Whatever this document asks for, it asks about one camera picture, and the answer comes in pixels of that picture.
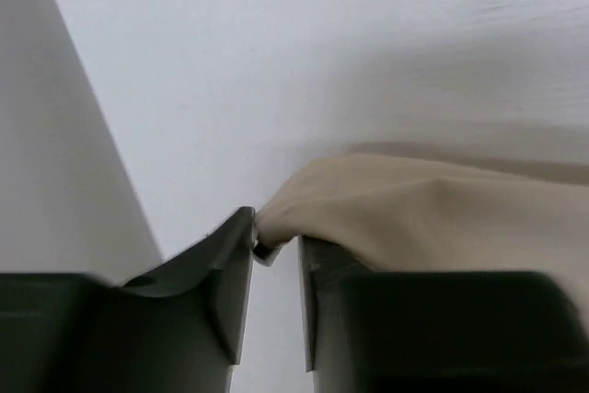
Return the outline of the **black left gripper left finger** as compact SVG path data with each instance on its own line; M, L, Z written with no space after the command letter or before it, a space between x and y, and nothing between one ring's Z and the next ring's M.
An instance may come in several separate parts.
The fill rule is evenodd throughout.
M254 211L123 285L1 277L5 392L226 392L238 364Z

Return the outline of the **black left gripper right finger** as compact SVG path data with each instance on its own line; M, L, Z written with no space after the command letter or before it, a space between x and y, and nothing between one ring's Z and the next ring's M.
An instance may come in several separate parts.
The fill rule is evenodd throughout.
M299 240L306 364L317 392L584 392L588 336L529 271L376 272Z

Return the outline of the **beige trousers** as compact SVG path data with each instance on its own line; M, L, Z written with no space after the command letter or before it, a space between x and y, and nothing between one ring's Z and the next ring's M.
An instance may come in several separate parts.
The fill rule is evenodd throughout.
M588 310L588 166L360 144L298 169L257 212L259 242L299 236L387 271L538 270Z

